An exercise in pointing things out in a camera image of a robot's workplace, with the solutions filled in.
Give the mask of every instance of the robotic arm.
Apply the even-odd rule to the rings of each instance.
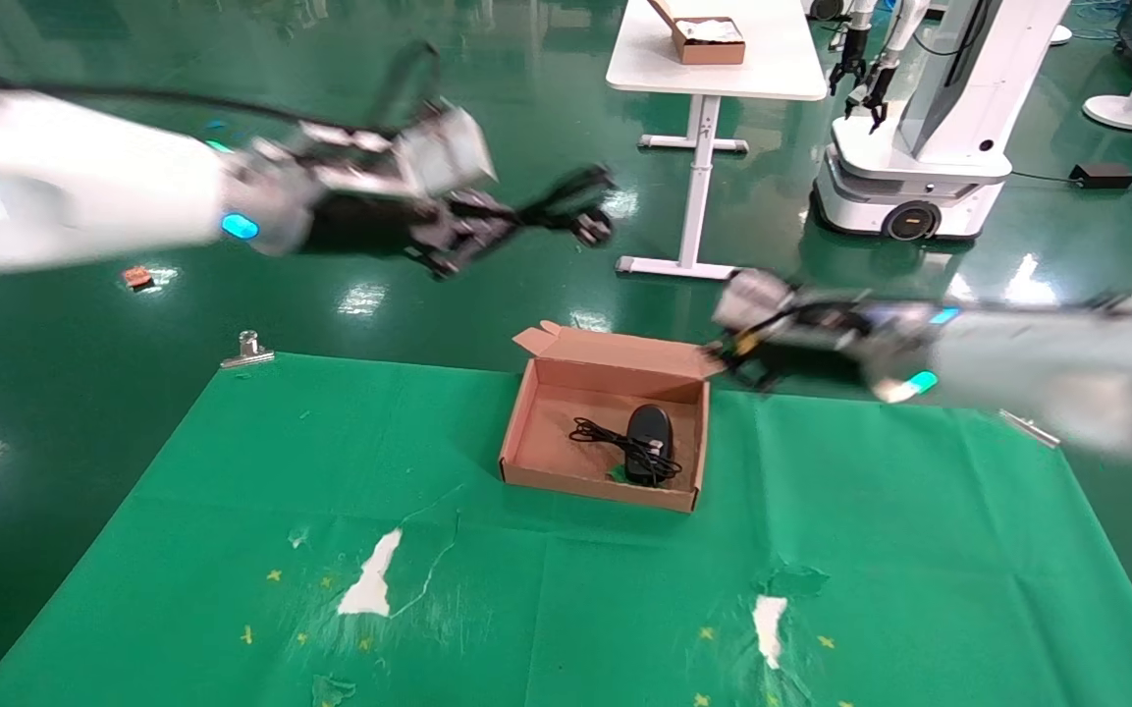
[[[826,77],[826,84],[835,95],[835,86],[846,76],[854,77],[854,86],[861,84],[867,76],[867,37],[871,36],[871,17],[875,15],[878,0],[858,0],[849,12],[849,21],[844,25],[844,48],[840,51],[840,61],[832,67]]]
[[[427,107],[404,130],[300,122],[232,152],[0,86],[0,271],[233,238],[271,256],[405,255],[445,278],[522,227],[609,240],[604,169],[512,209],[469,189],[494,175],[477,122]]]
[[[885,301],[741,270],[714,321],[728,334],[710,350],[739,376],[758,369],[757,388],[798,353],[837,354],[884,403],[935,389],[943,406],[1000,411],[1043,442],[1132,460],[1132,295],[1058,308]]]
[[[893,8],[892,25],[889,27],[889,37],[884,41],[884,49],[880,50],[880,55],[871,66],[871,71],[866,72],[866,79],[861,75],[866,71],[866,62],[861,59],[866,49],[867,32],[871,28],[871,15],[875,11],[875,0],[863,1],[851,17],[849,17],[848,36],[844,40],[844,52],[832,69],[831,87],[835,94],[835,85],[840,78],[848,72],[855,77],[855,88],[844,100],[844,117],[854,113],[854,107],[866,107],[871,111],[871,132],[878,129],[889,118],[889,102],[884,96],[889,93],[889,85],[892,77],[898,71],[901,63],[901,54],[906,52],[907,44],[910,44],[915,31],[924,21],[924,15],[928,14],[931,0],[899,0],[897,8]]]

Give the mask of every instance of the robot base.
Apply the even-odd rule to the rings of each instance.
[[[829,227],[855,235],[883,235],[897,241],[974,241],[980,235],[988,209],[1002,192],[1001,183],[981,184],[968,196],[957,201],[925,201],[917,197],[897,205],[876,205],[860,201],[843,193],[837,184],[829,162],[825,161],[816,180],[812,200],[817,202],[817,213]],[[901,229],[893,221],[907,219],[907,215],[928,219],[926,227],[916,227],[910,236],[899,235]]]

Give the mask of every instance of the green tablecloth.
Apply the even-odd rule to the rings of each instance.
[[[1132,587],[977,413],[715,393],[696,514],[504,486],[515,376],[221,371],[0,663],[0,706],[1132,706]],[[337,614],[374,543],[392,618]],[[758,592],[788,596],[781,670]]]

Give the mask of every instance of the white floor lamp base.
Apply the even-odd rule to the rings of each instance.
[[[1084,114],[1099,123],[1132,130],[1132,109],[1125,109],[1127,103],[1123,95],[1095,95],[1086,101]]]
[[[1049,35],[1050,46],[1062,46],[1072,41],[1072,31],[1065,26],[1057,26],[1054,28],[1054,34]]]

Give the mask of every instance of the small cardboard box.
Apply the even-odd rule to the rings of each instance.
[[[657,10],[657,14],[661,15],[666,24],[670,26],[670,34],[675,41],[675,50],[678,52],[679,63],[744,63],[744,40],[740,41],[691,41],[687,40],[687,35],[684,34],[681,28],[678,28],[678,23],[681,19],[691,23],[706,21],[706,19],[718,19],[721,23],[731,23],[731,26],[740,32],[740,26],[736,25],[736,20],[732,18],[723,17],[710,17],[710,18],[677,18],[670,11],[670,6],[668,0],[648,0],[652,5],[652,9]]]
[[[540,322],[514,337],[533,359],[499,448],[499,475],[517,486],[641,502],[692,514],[705,468],[710,376],[721,370],[700,347],[674,340],[577,330]],[[624,433],[634,408],[669,414],[674,459],[684,471],[663,488],[620,483],[619,448],[574,442],[574,417]]]

